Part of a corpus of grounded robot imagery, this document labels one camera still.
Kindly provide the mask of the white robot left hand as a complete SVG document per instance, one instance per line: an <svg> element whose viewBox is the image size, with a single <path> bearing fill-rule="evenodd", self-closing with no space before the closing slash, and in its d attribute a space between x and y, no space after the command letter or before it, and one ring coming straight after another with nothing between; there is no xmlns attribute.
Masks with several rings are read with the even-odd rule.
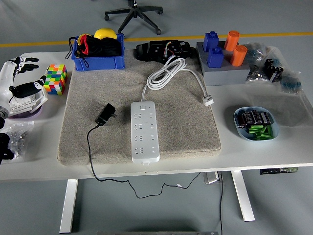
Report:
<svg viewBox="0 0 313 235"><path fill-rule="evenodd" d="M19 56L4 63L0 71L0 106L9 110L12 97L25 98L38 93L45 84L46 76L34 82L14 86L15 76L26 71L32 71L39 66L32 62L38 62L38 58Z"/></svg>

